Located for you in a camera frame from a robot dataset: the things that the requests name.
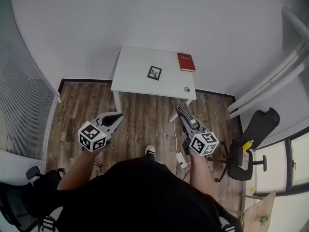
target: book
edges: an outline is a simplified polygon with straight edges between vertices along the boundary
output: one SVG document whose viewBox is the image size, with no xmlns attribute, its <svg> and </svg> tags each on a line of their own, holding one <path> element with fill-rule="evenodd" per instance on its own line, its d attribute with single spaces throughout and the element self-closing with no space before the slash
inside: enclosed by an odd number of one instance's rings
<svg viewBox="0 0 309 232">
<path fill-rule="evenodd" d="M 177 53 L 180 69 L 187 72 L 195 72 L 192 56 L 185 53 Z"/>
</svg>

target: table leg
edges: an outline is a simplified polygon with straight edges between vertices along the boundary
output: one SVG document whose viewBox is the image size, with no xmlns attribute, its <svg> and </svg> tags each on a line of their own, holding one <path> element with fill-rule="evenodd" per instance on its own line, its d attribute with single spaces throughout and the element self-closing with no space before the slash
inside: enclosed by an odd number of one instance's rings
<svg viewBox="0 0 309 232">
<path fill-rule="evenodd" d="M 258 199 L 258 200 L 263 200 L 265 197 L 255 197 L 255 196 L 250 196 L 250 195 L 242 195 L 245 198 L 249 199 Z"/>
<path fill-rule="evenodd" d="M 225 209 L 226 209 L 229 213 L 234 213 L 234 214 L 236 214 L 236 215 L 238 215 L 238 216 L 240 216 L 240 217 L 243 217 L 243 215 L 244 215 L 244 213 L 241 212 L 241 211 L 235 211 L 235 210 L 232 210 L 232 209 L 229 209 L 229 208 L 226 208 L 226 207 L 225 207 Z"/>
<path fill-rule="evenodd" d="M 121 113 L 121 102 L 120 102 L 120 96 L 118 91 L 113 91 L 114 94 L 114 101 L 116 105 L 116 110 L 118 113 Z"/>
<path fill-rule="evenodd" d="M 185 103 L 189 105 L 192 102 L 192 100 L 187 100 Z M 177 112 L 175 111 L 170 117 L 169 117 L 169 122 L 173 122 L 175 118 L 178 117 Z"/>
</svg>

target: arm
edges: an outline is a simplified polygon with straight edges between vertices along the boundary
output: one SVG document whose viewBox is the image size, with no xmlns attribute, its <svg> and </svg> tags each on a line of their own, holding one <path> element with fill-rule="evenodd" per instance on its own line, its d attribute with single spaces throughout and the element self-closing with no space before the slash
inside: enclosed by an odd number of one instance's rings
<svg viewBox="0 0 309 232">
<path fill-rule="evenodd" d="M 189 150 L 189 154 L 191 158 L 190 185 L 218 200 L 218 194 L 214 187 L 207 161 L 191 149 Z"/>
<path fill-rule="evenodd" d="M 83 150 L 67 174 L 63 176 L 58 185 L 58 190 L 75 189 L 88 182 L 92 173 L 93 163 L 99 152 L 91 153 L 86 149 Z"/>
</svg>

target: window frame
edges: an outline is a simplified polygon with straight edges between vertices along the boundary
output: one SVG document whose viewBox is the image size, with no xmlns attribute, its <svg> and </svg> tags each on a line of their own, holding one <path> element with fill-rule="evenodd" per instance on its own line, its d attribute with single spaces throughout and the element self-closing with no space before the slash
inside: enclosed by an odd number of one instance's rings
<svg viewBox="0 0 309 232">
<path fill-rule="evenodd" d="M 299 132 L 286 137 L 282 140 L 276 141 L 274 143 L 259 147 L 253 151 L 266 148 L 272 145 L 275 145 L 277 143 L 283 142 L 285 143 L 285 151 L 286 151 L 286 188 L 285 191 L 278 191 L 276 196 L 290 196 L 290 195 L 295 195 L 295 194 L 300 194 L 304 192 L 309 191 L 309 182 L 303 183 L 303 184 L 298 184 L 293 186 L 293 168 L 294 168 L 294 163 L 293 163 L 293 156 L 292 156 L 292 147 L 291 147 L 291 141 L 299 138 L 305 134 L 309 133 L 309 126 L 300 130 Z M 265 197 L 269 194 L 270 192 L 255 192 L 253 196 L 255 197 Z"/>
</svg>

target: framed picture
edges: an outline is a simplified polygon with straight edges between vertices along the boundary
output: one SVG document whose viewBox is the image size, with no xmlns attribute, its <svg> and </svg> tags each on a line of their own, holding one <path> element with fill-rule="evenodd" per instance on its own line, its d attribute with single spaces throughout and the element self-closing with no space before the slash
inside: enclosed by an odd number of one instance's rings
<svg viewBox="0 0 309 232">
<path fill-rule="evenodd" d="M 160 78 L 160 75 L 161 75 L 161 71 L 162 71 L 161 68 L 152 66 L 152 67 L 150 67 L 150 70 L 148 72 L 148 76 L 147 77 L 152 78 L 152 79 L 158 81 L 159 78 Z"/>
</svg>

